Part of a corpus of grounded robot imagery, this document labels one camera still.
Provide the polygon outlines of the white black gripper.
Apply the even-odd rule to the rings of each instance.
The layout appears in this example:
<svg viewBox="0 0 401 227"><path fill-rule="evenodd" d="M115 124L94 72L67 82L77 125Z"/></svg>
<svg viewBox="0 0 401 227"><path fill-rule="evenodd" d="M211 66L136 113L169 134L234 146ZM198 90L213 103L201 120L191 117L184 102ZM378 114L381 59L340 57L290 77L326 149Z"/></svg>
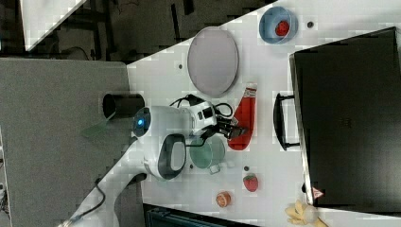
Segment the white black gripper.
<svg viewBox="0 0 401 227"><path fill-rule="evenodd" d="M231 118L217 116L213 108L213 104L209 101L204 101L195 106L190 106L189 111L193 119L193 134L201 135L205 129L210 126L215 126L217 122L218 132L227 139L237 138L247 132L246 128L234 126Z"/></svg>

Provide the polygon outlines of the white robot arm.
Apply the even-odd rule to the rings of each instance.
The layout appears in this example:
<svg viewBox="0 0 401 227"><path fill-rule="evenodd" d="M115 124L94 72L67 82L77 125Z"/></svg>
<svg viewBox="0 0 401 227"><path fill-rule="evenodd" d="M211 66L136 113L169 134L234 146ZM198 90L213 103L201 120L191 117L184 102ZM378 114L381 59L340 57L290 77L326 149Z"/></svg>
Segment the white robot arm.
<svg viewBox="0 0 401 227"><path fill-rule="evenodd" d="M114 205L132 179L148 174L161 181L183 171L186 150L199 147L219 133L228 139L247 132L231 116L209 101L191 101L186 106L146 106L133 117L135 141L99 180L71 218L57 227L119 227Z"/></svg>

